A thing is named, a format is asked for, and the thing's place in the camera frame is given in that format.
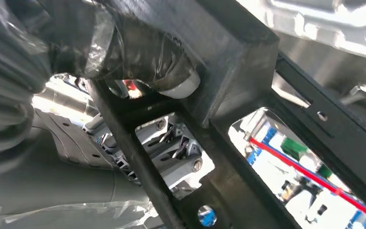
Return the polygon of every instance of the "plastic wrap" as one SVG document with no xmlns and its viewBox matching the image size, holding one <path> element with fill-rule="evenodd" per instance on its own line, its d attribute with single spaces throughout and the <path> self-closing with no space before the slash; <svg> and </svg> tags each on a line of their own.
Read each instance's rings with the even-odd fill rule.
<svg viewBox="0 0 366 229">
<path fill-rule="evenodd" d="M 92 42 L 83 74 L 85 78 L 92 78 L 99 74 L 113 37 L 114 20 L 104 7 L 100 7 L 96 12 L 93 31 Z"/>
<path fill-rule="evenodd" d="M 151 202 L 139 201 L 59 205 L 15 215 L 2 215 L 0 207 L 0 229 L 144 229 L 144 222 L 157 216 Z"/>
<path fill-rule="evenodd" d="M 200 83 L 179 40 L 109 5 L 15 0 L 9 6 L 0 0 L 1 24 L 28 53 L 48 53 L 52 73 L 139 80 L 176 98 Z"/>
<path fill-rule="evenodd" d="M 47 44 L 26 32 L 23 25 L 8 9 L 5 0 L 0 0 L 0 22 L 7 29 L 8 34 L 28 53 L 48 52 Z"/>
</svg>

